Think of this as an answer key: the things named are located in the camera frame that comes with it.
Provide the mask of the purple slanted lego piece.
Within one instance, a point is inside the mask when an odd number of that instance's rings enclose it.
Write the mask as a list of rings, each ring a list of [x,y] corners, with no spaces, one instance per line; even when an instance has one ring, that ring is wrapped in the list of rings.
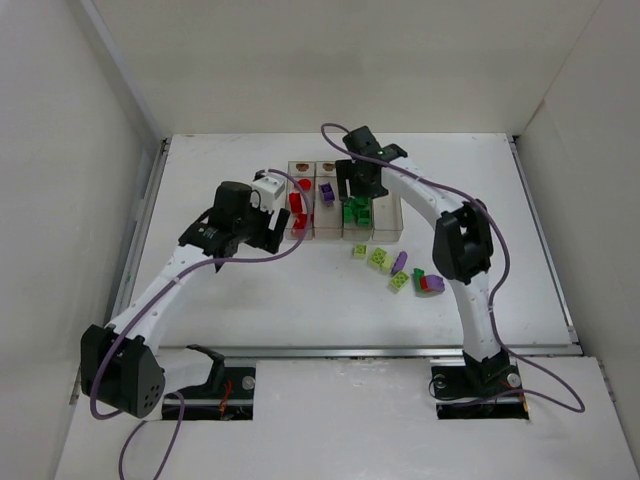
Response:
[[[391,268],[391,274],[392,275],[396,275],[397,273],[399,273],[404,267],[405,264],[407,262],[408,259],[408,254],[406,251],[401,251],[398,256],[396,257],[392,268]]]

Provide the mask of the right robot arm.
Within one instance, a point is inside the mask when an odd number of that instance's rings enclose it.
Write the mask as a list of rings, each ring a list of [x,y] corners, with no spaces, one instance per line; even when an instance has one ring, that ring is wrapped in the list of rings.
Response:
[[[509,355],[492,321],[489,270],[494,253],[490,220],[482,202],[429,180],[396,144],[382,146],[369,127],[347,131],[336,163],[342,200],[397,195],[434,229],[432,260],[449,281],[463,331],[464,374],[478,389],[506,372]]]

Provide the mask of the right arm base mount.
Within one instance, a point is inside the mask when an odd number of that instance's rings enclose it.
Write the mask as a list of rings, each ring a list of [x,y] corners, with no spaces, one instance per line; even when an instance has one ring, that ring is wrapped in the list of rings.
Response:
[[[439,420],[528,420],[518,366],[509,361],[485,375],[465,362],[431,363],[429,393]]]

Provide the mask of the red large lego brick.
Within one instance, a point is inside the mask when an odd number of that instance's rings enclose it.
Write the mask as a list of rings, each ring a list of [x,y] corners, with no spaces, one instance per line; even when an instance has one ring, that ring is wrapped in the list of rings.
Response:
[[[294,238],[308,237],[310,235],[310,232],[312,231],[312,224],[313,224],[312,215],[309,215],[306,213],[296,214],[293,221],[293,225],[291,227],[291,235]]]

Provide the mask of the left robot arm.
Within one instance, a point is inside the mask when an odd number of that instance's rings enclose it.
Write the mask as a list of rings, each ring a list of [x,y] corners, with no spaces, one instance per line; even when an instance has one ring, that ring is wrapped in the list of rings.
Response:
[[[189,345],[170,355],[158,350],[178,317],[187,292],[225,264],[239,264],[242,244],[282,258],[279,247],[290,213],[276,210],[288,176],[274,169],[258,172],[249,183],[224,181],[213,204],[180,235],[178,244],[146,290],[107,325],[92,325],[81,338],[81,390],[92,415],[106,419],[127,413],[142,419],[169,394],[185,388],[216,385],[224,358],[205,347]]]

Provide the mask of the red arch lego brick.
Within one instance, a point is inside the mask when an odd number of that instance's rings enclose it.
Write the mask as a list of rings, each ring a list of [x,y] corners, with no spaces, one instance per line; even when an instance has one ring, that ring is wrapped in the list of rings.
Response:
[[[312,188],[312,181],[308,178],[299,179],[298,184],[304,192],[309,192]]]

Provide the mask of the green square lego plate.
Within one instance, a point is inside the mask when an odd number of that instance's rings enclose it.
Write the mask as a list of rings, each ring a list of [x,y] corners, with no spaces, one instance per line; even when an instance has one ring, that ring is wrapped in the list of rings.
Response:
[[[355,215],[354,215],[354,209],[352,206],[344,204],[342,207],[342,213],[343,213],[343,223],[345,225],[350,224],[354,221]]]

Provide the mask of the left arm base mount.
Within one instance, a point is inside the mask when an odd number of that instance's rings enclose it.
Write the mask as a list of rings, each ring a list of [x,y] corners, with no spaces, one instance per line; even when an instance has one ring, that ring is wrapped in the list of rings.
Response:
[[[245,421],[253,418],[256,365],[227,362],[208,347],[189,345],[159,358],[165,388],[159,417],[187,421]]]

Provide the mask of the green small lego brick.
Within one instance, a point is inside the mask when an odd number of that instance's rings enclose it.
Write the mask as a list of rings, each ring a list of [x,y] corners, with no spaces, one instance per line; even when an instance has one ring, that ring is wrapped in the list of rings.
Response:
[[[356,223],[360,226],[370,226],[372,222],[372,212],[368,206],[358,208],[356,212]]]

